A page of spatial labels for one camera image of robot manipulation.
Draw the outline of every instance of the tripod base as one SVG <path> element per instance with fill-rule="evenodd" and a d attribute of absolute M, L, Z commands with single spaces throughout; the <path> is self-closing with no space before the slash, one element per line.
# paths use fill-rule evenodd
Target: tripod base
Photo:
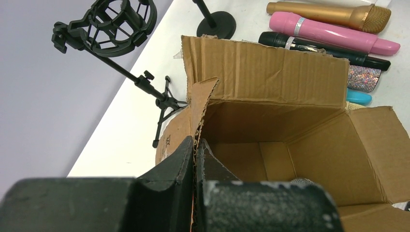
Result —
<path fill-rule="evenodd" d="M 230 39 L 235 33 L 236 30 L 236 21 L 234 17 L 225 11 L 218 11 L 211 14 L 212 18 L 216 22 L 216 27 L 211 28 L 206 21 L 203 19 L 199 24 L 196 31 L 196 35 L 201 37 L 205 35 L 216 35 L 218 39 Z"/>

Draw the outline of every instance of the cardboard box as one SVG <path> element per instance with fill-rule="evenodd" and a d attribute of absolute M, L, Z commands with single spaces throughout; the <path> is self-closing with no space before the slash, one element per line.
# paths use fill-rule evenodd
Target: cardboard box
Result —
<path fill-rule="evenodd" d="M 409 231 L 410 213 L 391 206 L 410 200 L 409 136 L 389 106 L 344 109 L 346 59 L 205 37 L 182 48 L 190 105 L 157 163 L 201 136 L 243 181 L 319 183 L 348 232 Z"/>

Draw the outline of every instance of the stand leg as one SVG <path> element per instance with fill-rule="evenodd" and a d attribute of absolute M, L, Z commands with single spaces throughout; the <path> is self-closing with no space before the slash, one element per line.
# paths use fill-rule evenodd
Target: stand leg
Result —
<path fill-rule="evenodd" d="M 173 100 L 173 105 L 164 105 L 163 102 L 160 102 L 158 99 L 156 100 L 157 106 L 161 109 L 160 113 L 160 119 L 158 120 L 158 126 L 157 126 L 157 132 L 155 134 L 155 140 L 152 142 L 152 147 L 157 148 L 158 143 L 160 142 L 160 132 L 162 128 L 163 122 L 165 122 L 167 119 L 169 119 L 172 115 L 178 113 L 179 111 L 183 110 L 185 107 L 187 107 L 187 103 L 185 101 L 177 101 L 174 96 L 172 95 L 172 92 L 169 90 L 169 83 L 171 82 L 171 79 L 169 76 L 165 77 L 165 91 L 164 91 L 164 96 L 167 96 L 169 99 Z M 172 112 L 167 114 L 165 116 L 165 111 L 171 107 L 173 109 Z"/>

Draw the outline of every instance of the pink microphone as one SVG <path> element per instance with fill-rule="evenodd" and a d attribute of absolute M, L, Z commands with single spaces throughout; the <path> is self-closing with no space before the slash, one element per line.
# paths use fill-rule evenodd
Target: pink microphone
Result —
<path fill-rule="evenodd" d="M 400 44 L 379 39 L 377 35 L 305 19 L 288 12 L 273 13 L 269 27 L 290 36 L 300 36 L 357 51 L 392 56 Z"/>

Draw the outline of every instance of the sparkly silver object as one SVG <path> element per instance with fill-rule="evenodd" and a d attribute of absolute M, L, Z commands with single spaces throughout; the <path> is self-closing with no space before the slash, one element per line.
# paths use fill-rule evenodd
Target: sparkly silver object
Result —
<path fill-rule="evenodd" d="M 291 49 L 291 45 L 293 43 L 293 40 L 294 40 L 294 37 L 292 37 L 292 36 L 288 38 L 288 40 L 286 41 L 286 44 L 285 44 L 285 49 L 288 49 L 288 50 Z"/>
<path fill-rule="evenodd" d="M 306 179 L 306 178 L 296 178 L 296 179 L 293 179 L 291 181 L 291 183 L 299 183 L 299 184 L 303 184 L 303 185 L 316 185 L 315 182 L 313 182 L 309 179 Z"/>
<path fill-rule="evenodd" d="M 350 89 L 370 93 L 376 87 L 381 75 L 380 69 L 351 65 L 347 87 Z"/>
<path fill-rule="evenodd" d="M 293 32 L 294 35 L 299 35 L 300 27 L 302 26 L 302 23 L 303 23 L 304 20 L 305 20 L 305 18 L 301 17 L 299 19 L 299 21 L 297 21 L 295 30 Z"/>

